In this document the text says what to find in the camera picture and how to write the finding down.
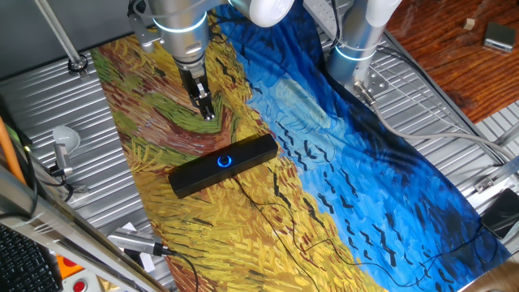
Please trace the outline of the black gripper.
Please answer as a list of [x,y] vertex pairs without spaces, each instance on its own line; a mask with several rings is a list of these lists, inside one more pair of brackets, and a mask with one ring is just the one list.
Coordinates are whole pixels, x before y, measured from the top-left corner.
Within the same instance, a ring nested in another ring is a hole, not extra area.
[[200,111],[205,120],[215,118],[212,105],[212,93],[208,90],[208,78],[205,57],[192,59],[174,59],[179,70],[182,85],[189,94],[193,105]]

